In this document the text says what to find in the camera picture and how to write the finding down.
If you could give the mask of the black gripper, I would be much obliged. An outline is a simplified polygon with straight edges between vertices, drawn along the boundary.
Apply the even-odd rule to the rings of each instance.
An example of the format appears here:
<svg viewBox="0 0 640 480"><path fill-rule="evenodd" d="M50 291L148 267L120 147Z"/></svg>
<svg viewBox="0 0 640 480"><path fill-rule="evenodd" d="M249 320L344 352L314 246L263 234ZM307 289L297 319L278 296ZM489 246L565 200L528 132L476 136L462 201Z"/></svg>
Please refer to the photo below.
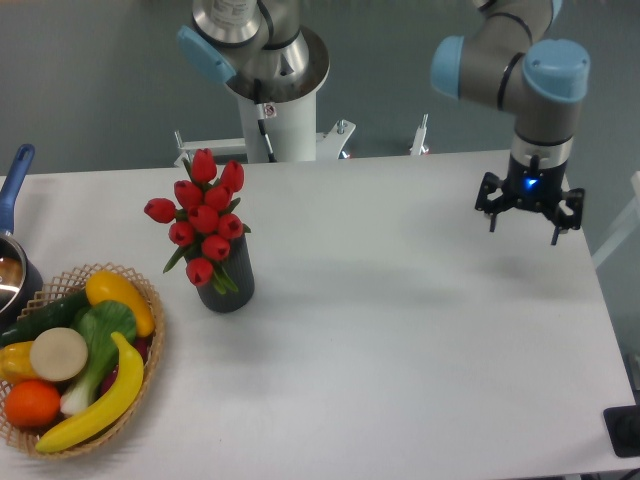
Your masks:
<svg viewBox="0 0 640 480"><path fill-rule="evenodd" d="M552 246L561 234L581 229L585 190L562 190L572 146L572 138L543 144L514 136L506 180L486 172L476 196L474 208L489 220L490 232L504 211L504 196L516 208L552 216Z"/></svg>

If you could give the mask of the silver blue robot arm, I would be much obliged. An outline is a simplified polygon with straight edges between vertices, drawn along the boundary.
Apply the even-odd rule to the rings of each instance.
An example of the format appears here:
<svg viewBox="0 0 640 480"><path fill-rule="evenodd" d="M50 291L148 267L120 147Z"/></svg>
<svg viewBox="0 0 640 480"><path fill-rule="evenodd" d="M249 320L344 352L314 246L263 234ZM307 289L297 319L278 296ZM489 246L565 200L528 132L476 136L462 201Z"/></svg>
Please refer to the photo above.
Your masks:
<svg viewBox="0 0 640 480"><path fill-rule="evenodd" d="M563 187L591 60L578 43L548 39L559 1L478 1L484 23L449 36L431 62L433 88L513 115L505 178L485 173L475 208L491 222L518 209L543 215L559 237L582 223L585 191Z"/></svg>

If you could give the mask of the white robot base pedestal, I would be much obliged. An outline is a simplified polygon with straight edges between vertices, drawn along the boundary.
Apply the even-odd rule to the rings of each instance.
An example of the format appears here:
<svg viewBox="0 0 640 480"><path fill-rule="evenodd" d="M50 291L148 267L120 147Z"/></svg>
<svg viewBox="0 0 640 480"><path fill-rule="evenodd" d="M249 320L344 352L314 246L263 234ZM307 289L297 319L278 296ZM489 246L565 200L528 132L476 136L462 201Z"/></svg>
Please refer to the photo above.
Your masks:
<svg viewBox="0 0 640 480"><path fill-rule="evenodd" d="M326 45L300 21L298 1L196 1L177 33L183 56L236 98L250 163L344 159L355 131L317 129L316 95L330 70Z"/></svg>

